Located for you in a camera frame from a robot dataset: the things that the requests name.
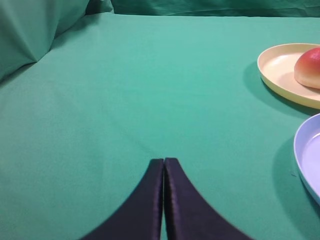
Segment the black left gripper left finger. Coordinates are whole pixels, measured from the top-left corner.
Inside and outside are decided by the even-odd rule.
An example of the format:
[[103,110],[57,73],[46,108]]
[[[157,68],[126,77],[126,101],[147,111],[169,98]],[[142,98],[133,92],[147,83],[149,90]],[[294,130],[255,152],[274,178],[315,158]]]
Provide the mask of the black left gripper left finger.
[[152,159],[124,203],[83,240],[159,240],[163,216],[164,160]]

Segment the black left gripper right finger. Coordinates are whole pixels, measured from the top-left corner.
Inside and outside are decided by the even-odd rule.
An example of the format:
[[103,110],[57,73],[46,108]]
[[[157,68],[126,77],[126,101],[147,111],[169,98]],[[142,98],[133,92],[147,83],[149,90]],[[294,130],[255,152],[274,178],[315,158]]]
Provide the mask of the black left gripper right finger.
[[249,240],[201,196],[178,159],[164,160],[164,216],[169,240]]

